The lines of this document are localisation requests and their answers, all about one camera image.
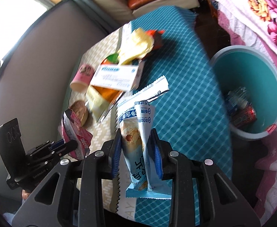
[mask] triangular cutout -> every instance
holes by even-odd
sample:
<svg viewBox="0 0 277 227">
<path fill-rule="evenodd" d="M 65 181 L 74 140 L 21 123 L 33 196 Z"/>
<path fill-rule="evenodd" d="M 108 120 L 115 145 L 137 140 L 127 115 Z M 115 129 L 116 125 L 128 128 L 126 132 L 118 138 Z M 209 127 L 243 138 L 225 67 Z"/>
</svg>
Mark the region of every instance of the triangular cutout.
<svg viewBox="0 0 277 227">
<path fill-rule="evenodd" d="M 46 205 L 51 205 L 56 191 L 56 185 L 58 184 L 60 175 L 58 173 L 53 174 L 52 177 L 45 183 L 43 188 L 38 192 L 35 197 L 35 201 L 41 202 Z"/>
<path fill-rule="evenodd" d="M 221 205 L 226 205 L 237 200 L 235 193 L 219 174 L 214 174 L 214 180 Z"/>
</svg>

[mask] yellow flower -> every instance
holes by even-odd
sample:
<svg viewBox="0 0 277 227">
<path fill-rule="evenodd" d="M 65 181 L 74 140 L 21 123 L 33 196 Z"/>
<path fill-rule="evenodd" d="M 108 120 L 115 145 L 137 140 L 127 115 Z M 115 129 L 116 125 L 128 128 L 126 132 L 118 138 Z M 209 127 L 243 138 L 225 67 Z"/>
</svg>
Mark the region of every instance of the yellow flower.
<svg viewBox="0 0 277 227">
<path fill-rule="evenodd" d="M 265 0 L 248 0 L 251 10 L 263 21 L 270 21 L 268 4 Z"/>
</svg>

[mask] yellow crumpled tissue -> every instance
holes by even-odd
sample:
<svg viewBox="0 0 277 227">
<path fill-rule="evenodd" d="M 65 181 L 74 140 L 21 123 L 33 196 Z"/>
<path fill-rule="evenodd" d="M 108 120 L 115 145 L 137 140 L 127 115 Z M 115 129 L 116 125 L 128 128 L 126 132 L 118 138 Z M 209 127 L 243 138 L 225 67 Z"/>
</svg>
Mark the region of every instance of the yellow crumpled tissue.
<svg viewBox="0 0 277 227">
<path fill-rule="evenodd" d="M 153 48 L 154 39 L 142 28 L 134 30 L 127 43 L 118 51 L 119 65 L 129 64 L 134 59 L 144 58 Z"/>
</svg>

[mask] pink blanket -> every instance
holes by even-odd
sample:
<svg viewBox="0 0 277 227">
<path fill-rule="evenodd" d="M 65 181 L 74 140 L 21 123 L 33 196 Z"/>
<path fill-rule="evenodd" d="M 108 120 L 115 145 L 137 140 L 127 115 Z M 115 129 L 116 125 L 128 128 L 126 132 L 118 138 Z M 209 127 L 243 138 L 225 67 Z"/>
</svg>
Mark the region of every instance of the pink blanket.
<svg viewBox="0 0 277 227">
<path fill-rule="evenodd" d="M 218 23 L 232 45 L 247 45 L 263 53 L 277 67 L 277 0 L 217 0 Z M 268 155 L 255 167 L 265 170 L 255 211 L 263 225 L 277 209 L 277 129 L 262 140 Z"/>
</svg>

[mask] teal bucket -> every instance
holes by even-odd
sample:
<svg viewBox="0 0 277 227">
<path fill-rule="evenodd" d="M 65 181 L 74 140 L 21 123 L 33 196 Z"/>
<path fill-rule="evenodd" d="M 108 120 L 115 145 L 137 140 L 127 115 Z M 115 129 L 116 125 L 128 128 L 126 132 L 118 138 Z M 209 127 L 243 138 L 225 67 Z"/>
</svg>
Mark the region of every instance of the teal bucket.
<svg viewBox="0 0 277 227">
<path fill-rule="evenodd" d="M 210 61 L 222 93 L 246 87 L 256 111 L 254 123 L 231 131 L 244 140 L 258 140 L 277 127 L 277 68 L 248 46 L 234 45 L 217 52 Z"/>
</svg>

